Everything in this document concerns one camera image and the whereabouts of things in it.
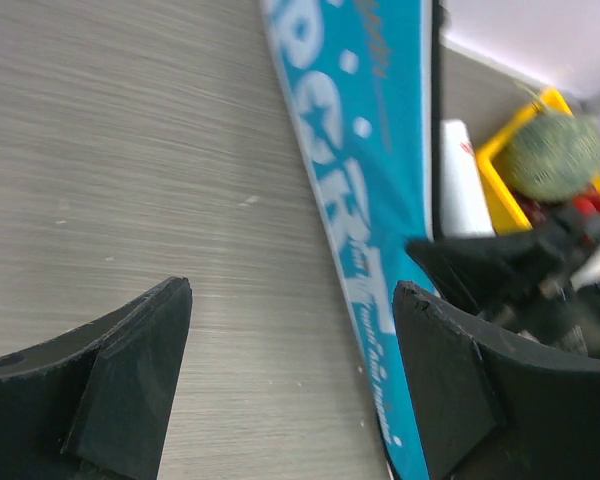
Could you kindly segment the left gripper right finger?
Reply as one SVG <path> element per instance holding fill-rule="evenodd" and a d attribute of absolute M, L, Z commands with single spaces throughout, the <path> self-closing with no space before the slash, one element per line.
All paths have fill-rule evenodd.
<path fill-rule="evenodd" d="M 600 479 L 600 360 L 532 342 L 411 282 L 394 315 L 433 479 Z"/>

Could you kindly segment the blue racket bag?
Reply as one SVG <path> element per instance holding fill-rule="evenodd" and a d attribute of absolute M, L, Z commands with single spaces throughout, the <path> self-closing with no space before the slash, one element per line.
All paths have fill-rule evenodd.
<path fill-rule="evenodd" d="M 390 475 L 429 477 L 398 344 L 407 255 L 439 228 L 437 1 L 264 1 L 269 49 L 363 357 Z"/>

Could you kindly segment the white shuttlecock tube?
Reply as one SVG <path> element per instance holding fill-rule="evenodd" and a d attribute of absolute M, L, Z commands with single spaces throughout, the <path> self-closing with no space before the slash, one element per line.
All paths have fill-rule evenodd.
<path fill-rule="evenodd" d="M 466 125 L 441 122 L 441 227 L 448 237 L 492 237 L 486 196 Z"/>

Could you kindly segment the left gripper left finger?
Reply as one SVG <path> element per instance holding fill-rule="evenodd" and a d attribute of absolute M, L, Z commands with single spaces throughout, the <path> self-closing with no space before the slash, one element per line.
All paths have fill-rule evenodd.
<path fill-rule="evenodd" d="M 0 357 L 0 479 L 156 478 L 192 305 L 170 277 Z"/>

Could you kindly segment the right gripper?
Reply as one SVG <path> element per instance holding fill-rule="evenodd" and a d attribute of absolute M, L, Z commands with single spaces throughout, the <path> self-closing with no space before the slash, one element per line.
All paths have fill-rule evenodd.
<path fill-rule="evenodd" d="M 568 205 L 526 232 L 418 239 L 406 252 L 456 308 L 600 359 L 600 213 Z"/>

